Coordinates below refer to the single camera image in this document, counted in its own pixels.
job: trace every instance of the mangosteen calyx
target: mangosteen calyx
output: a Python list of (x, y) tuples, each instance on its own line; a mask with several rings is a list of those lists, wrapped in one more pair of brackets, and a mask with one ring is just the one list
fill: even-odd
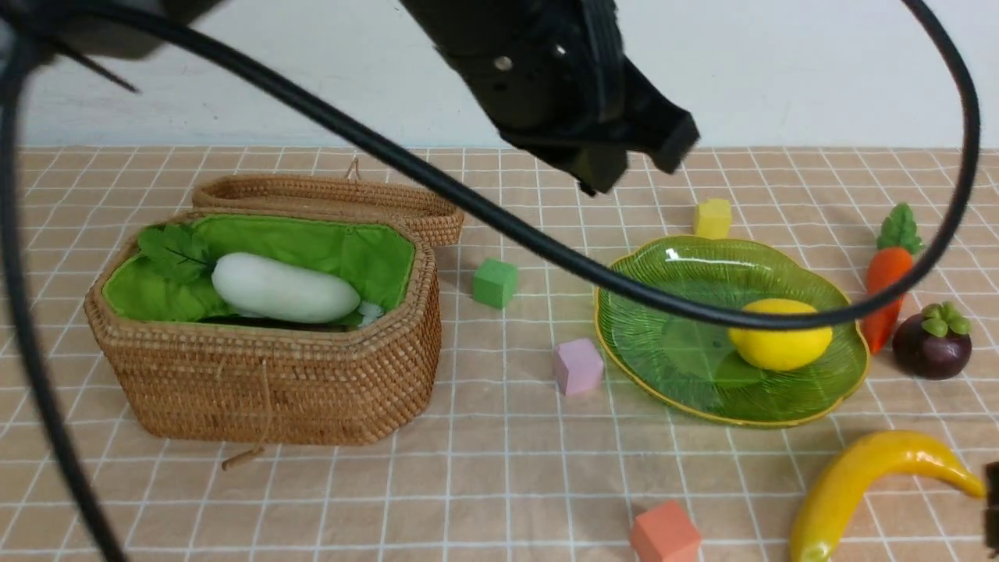
[(931, 304), (923, 309), (922, 315), (923, 329), (938, 338), (947, 337), (950, 332), (966, 336), (971, 331), (971, 323), (957, 311), (951, 301)]

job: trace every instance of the basket handle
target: basket handle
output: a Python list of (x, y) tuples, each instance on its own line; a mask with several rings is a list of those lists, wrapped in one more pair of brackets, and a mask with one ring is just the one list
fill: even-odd
[(260, 439), (257, 441), (257, 444), (253, 446), (253, 448), (222, 461), (223, 471), (236, 468), (237, 466), (250, 462), (264, 454), (264, 441), (267, 439), (267, 434), (271, 431), (271, 420), (274, 418), (274, 412), (271, 406), (271, 387), (267, 383), (266, 359), (261, 364), (261, 383), (264, 387), (264, 406), (267, 408), (267, 424), (264, 426), (264, 431), (260, 434)]
[[(354, 178), (351, 178), (351, 172), (354, 172)], [(354, 183), (365, 181), (361, 179), (361, 161), (355, 156), (354, 160), (351, 160), (351, 165), (347, 167), (347, 172), (344, 173), (345, 180), (351, 180)]]

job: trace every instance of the green cube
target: green cube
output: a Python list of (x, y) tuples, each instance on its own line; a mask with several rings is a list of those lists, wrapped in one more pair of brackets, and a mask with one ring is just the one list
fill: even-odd
[(516, 266), (487, 259), (472, 278), (472, 298), (502, 310), (516, 292), (517, 277)]

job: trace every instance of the yellow lemon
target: yellow lemon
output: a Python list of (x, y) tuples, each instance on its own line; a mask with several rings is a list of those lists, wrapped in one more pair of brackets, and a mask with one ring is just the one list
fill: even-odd
[[(814, 314), (813, 307), (790, 299), (762, 299), (747, 304), (745, 312), (761, 314)], [(832, 343), (832, 328), (790, 332), (730, 328), (728, 339), (750, 365), (769, 371), (793, 371), (822, 356)]]

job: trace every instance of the mangosteen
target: mangosteen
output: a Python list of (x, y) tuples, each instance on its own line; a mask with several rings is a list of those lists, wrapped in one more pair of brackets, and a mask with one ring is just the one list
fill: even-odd
[(931, 304), (910, 316), (891, 340), (895, 361), (906, 373), (930, 380), (956, 377), (971, 360), (971, 323), (954, 303)]

